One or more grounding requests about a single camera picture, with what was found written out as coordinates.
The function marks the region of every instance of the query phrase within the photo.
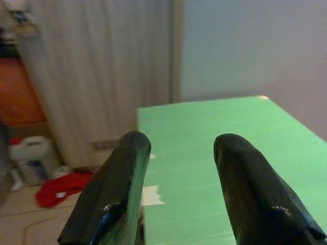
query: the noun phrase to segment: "red cap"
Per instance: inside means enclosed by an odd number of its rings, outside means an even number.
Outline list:
[[[17,145],[19,143],[21,143],[22,138],[11,138],[9,140],[9,145]]]

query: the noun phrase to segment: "red cloth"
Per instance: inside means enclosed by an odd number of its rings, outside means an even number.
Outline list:
[[[46,181],[42,188],[35,195],[39,206],[52,208],[63,202],[67,196],[76,194],[86,186],[92,178],[91,173],[72,173],[58,179]],[[67,192],[62,198],[57,198],[56,194]]]

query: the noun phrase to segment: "orange cabinet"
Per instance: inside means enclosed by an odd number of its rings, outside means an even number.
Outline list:
[[[0,120],[8,126],[46,121],[29,76],[19,58],[0,58]]]

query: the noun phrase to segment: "white tape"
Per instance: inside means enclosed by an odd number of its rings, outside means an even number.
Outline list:
[[[159,195],[159,186],[146,186],[143,187],[142,191],[142,206],[153,206],[165,204],[160,200],[161,195]]]
[[[262,99],[262,100],[269,100],[270,98],[269,97],[267,97],[267,96],[265,96],[265,95],[260,95],[260,96],[258,96],[260,99]]]

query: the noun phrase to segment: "white wall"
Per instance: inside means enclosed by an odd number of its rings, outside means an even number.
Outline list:
[[[184,101],[265,94],[327,140],[325,0],[185,0]]]

